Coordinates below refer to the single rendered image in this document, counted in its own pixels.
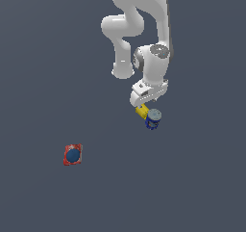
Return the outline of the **yellow box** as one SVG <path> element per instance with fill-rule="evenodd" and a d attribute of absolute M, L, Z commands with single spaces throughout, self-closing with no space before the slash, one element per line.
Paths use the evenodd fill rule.
<path fill-rule="evenodd" d="M 148 115 L 149 109 L 144 105 L 141 104 L 140 106 L 135 108 L 135 112 L 142 117 L 143 119 L 145 119 Z"/>

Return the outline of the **red packet with blue circle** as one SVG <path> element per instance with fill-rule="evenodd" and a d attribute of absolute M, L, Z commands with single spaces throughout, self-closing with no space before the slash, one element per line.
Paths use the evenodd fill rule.
<path fill-rule="evenodd" d="M 79 144 L 70 144 L 65 147 L 63 164 L 65 166 L 77 165 L 82 162 L 83 146 Z"/>

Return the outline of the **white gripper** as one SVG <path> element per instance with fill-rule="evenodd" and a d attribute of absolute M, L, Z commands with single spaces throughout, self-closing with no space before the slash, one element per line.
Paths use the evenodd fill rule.
<path fill-rule="evenodd" d="M 143 80 L 139 80 L 132 86 L 130 103 L 134 107 L 139 107 L 142 104 L 151 100 L 157 101 L 160 96 L 166 93 L 167 88 L 167 79 L 164 79 L 159 85 L 156 86 L 147 84 Z"/>

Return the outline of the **blue can with grey lid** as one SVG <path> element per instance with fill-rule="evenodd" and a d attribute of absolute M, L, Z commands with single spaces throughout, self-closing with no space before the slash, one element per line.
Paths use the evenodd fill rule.
<path fill-rule="evenodd" d="M 157 129 L 161 120 L 161 112 L 158 109 L 151 109 L 148 111 L 145 119 L 145 126 L 149 130 Z"/>

